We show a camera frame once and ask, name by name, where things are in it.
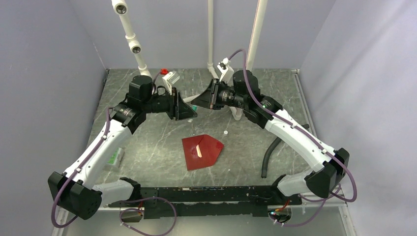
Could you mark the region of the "red paper envelope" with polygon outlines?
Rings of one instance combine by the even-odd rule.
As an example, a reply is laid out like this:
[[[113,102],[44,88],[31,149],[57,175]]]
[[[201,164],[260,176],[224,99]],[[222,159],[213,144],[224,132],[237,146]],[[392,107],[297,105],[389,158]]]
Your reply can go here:
[[[183,138],[182,145],[188,171],[213,166],[224,148],[222,142],[207,134]],[[200,146],[202,158],[196,154],[196,145]]]

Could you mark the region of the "tan paper letter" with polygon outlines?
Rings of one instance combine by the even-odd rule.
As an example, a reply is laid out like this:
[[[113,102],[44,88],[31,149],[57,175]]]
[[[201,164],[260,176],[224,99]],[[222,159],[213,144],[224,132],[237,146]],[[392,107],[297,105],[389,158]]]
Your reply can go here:
[[[201,150],[200,150],[200,146],[199,145],[196,145],[196,154],[197,154],[197,156],[199,158],[202,158],[202,153],[201,153]]]

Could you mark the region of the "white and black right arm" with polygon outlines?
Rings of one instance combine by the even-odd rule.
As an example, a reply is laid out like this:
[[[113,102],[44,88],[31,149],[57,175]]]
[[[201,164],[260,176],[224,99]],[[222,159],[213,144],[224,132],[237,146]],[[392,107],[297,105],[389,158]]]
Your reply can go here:
[[[192,100],[192,105],[210,110],[224,106],[240,108],[249,121],[276,135],[307,162],[308,170],[282,175],[273,183],[271,198],[275,203],[283,204],[290,196],[306,192],[328,198],[347,173],[343,168],[348,164],[349,153],[344,148],[336,150],[311,135],[280,103],[261,94],[258,79],[252,72],[239,70],[232,79],[232,86],[219,79],[211,80],[206,90]]]

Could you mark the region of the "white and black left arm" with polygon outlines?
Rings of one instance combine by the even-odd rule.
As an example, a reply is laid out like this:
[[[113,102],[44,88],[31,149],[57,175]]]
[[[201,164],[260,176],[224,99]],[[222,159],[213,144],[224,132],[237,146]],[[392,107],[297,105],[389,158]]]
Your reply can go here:
[[[175,87],[158,94],[158,86],[150,76],[133,77],[122,102],[108,108],[106,121],[83,154],[62,173],[53,172],[48,185],[53,197],[51,221],[57,228],[57,207],[84,220],[91,218],[101,206],[125,202],[136,206],[142,197],[138,182],[121,177],[115,182],[97,185],[98,175],[119,146],[145,122],[147,114],[166,113],[171,120],[197,117]]]

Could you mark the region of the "green white small box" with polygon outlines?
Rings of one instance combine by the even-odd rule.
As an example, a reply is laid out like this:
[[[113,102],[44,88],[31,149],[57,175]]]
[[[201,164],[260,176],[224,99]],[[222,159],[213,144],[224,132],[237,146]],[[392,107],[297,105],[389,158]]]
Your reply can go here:
[[[119,168],[124,156],[124,149],[119,147],[106,163],[106,167]]]

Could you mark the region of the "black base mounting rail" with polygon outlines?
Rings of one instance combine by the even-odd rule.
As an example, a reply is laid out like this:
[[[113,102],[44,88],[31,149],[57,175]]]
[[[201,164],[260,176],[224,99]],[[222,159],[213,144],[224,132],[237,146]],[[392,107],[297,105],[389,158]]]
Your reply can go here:
[[[145,219],[185,216],[266,216],[275,207],[299,206],[295,194],[282,196],[270,185],[216,187],[143,187],[141,205]]]

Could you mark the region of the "white PVC pipe frame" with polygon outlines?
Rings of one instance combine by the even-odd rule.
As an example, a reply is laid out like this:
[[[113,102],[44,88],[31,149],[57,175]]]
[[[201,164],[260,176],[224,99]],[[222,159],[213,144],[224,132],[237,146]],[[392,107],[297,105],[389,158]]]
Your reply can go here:
[[[125,100],[117,105],[119,113],[125,116],[133,114],[134,117],[140,117],[145,120],[146,115],[150,113],[166,113],[169,110],[169,96],[165,90],[163,94],[158,94],[158,87],[155,80],[150,77],[147,65],[143,61],[140,51],[141,45],[136,38],[136,34],[132,30],[132,25],[128,18],[128,6],[123,0],[112,1],[112,6],[116,14],[119,15],[120,21],[125,31],[125,38],[128,42],[131,52],[134,54],[138,63],[140,75],[133,78],[129,85],[129,92],[125,96]],[[217,76],[212,63],[208,63],[208,70],[213,75],[213,79],[220,79]],[[257,93],[257,89],[252,84],[256,81],[255,77],[249,77],[249,71],[241,70],[243,74],[243,85],[239,85],[239,79],[236,73],[228,84],[220,82],[218,99],[223,106],[229,106],[239,119],[241,113],[244,113],[249,119],[258,121],[261,118],[268,119],[273,113],[266,108],[266,97]],[[183,99],[188,104],[191,103],[198,95]]]

